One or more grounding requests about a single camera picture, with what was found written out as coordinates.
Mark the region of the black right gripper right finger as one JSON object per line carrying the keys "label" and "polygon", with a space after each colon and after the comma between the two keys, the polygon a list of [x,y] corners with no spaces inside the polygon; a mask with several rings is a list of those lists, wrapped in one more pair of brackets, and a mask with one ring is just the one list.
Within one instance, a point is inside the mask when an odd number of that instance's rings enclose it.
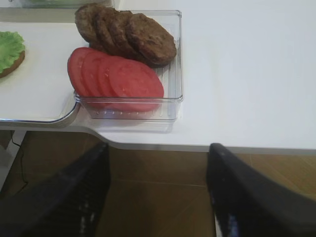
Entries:
{"label": "black right gripper right finger", "polygon": [[217,237],[314,237],[316,202],[253,169],[219,143],[206,183]]}

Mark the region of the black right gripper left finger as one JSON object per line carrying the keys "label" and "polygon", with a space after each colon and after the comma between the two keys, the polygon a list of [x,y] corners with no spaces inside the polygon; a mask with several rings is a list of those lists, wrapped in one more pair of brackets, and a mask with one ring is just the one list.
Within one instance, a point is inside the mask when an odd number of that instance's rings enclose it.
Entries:
{"label": "black right gripper left finger", "polygon": [[93,237],[111,185],[99,143],[41,183],[0,201],[2,237]]}

